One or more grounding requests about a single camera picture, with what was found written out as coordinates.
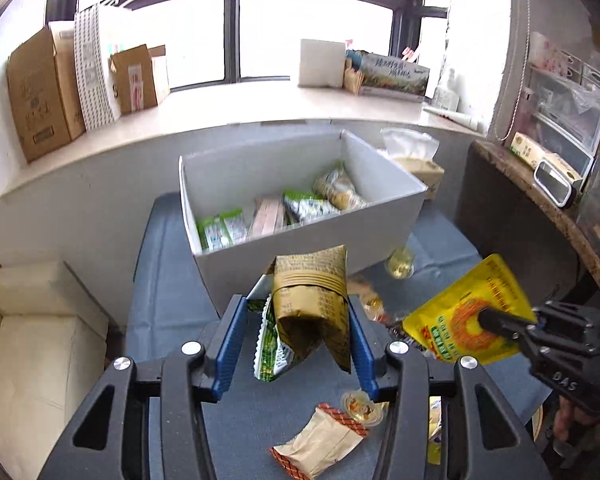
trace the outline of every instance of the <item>yellow snack bag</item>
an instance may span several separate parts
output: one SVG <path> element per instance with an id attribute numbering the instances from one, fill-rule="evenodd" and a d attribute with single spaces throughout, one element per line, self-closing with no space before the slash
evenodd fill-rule
<path id="1" fill-rule="evenodd" d="M 472 355 L 480 364 L 493 363 L 516 354 L 518 346 L 482 329 L 478 313 L 485 306 L 536 322 L 509 267 L 492 254 L 409 314 L 402 328 L 442 361 L 454 363 L 463 355 Z"/>

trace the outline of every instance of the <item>window sill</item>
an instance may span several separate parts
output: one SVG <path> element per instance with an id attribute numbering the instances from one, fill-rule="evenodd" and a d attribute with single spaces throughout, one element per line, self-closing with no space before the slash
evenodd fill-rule
<path id="1" fill-rule="evenodd" d="M 480 136 L 409 101 L 298 88 L 289 81 L 208 86 L 174 92 L 156 108 L 83 134 L 22 168 L 0 192 L 0 198 L 69 164 L 142 140 L 215 126 L 294 120 L 382 121 Z"/>

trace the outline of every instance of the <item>small mirror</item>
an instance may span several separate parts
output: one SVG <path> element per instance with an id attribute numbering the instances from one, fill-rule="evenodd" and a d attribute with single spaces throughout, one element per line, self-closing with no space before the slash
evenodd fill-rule
<path id="1" fill-rule="evenodd" d="M 547 160 L 541 160 L 534 172 L 538 187 L 560 208 L 569 207 L 575 199 L 575 190 L 567 178 Z"/>

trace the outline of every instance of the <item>white sofa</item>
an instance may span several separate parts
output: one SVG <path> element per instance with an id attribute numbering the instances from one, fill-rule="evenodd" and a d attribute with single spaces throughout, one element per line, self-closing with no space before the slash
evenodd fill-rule
<path id="1" fill-rule="evenodd" d="M 104 368 L 107 317 L 61 262 L 0 269 L 0 462 L 35 480 Z"/>

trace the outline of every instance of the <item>blue table cover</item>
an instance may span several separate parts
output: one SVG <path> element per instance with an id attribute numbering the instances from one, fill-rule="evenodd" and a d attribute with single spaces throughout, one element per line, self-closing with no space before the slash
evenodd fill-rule
<path id="1" fill-rule="evenodd" d="M 413 311 L 480 262 L 471 243 L 429 202 L 418 216 L 408 246 L 416 254 L 410 278 L 394 280 L 384 263 L 363 271 L 389 314 Z M 217 318 L 190 254 L 180 197 L 177 193 L 163 195 L 155 202 L 138 257 L 126 354 L 137 362 L 163 357 L 195 339 L 207 322 Z M 355 371 L 351 375 L 340 371 L 324 346 L 274 382 L 256 380 L 253 356 L 259 326 L 260 317 L 249 313 L 231 389 L 219 404 L 203 405 L 219 480 L 288 479 L 267 449 L 299 433 L 318 403 L 339 407 L 342 394 L 359 388 Z M 486 368 L 523 422 L 550 392 L 528 374 L 528 361 L 522 355 Z M 152 480 L 161 480 L 159 407 L 159 399 L 152 399 Z M 328 468 L 320 478 L 370 479 L 381 438 L 382 425 L 373 428 L 346 459 Z"/>

